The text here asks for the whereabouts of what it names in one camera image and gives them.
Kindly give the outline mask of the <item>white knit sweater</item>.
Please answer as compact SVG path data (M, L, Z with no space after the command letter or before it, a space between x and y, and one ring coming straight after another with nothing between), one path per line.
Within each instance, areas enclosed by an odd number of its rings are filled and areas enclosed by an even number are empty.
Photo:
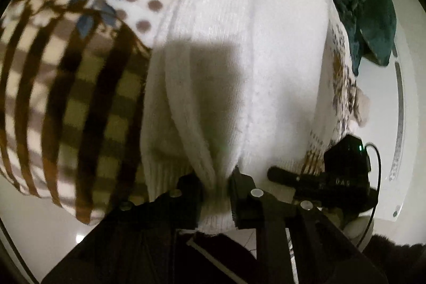
M174 0L149 63L141 152L149 198L193 172L198 229L234 228L234 169L298 169L316 111L332 0Z

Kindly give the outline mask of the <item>floral fleece blanket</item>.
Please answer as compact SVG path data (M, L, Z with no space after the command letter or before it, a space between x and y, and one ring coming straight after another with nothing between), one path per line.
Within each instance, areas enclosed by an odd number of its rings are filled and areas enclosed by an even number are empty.
M174 0L11 0L1 18L1 174L94 225L149 198L141 152L149 63ZM332 0L305 159L358 123L347 32Z

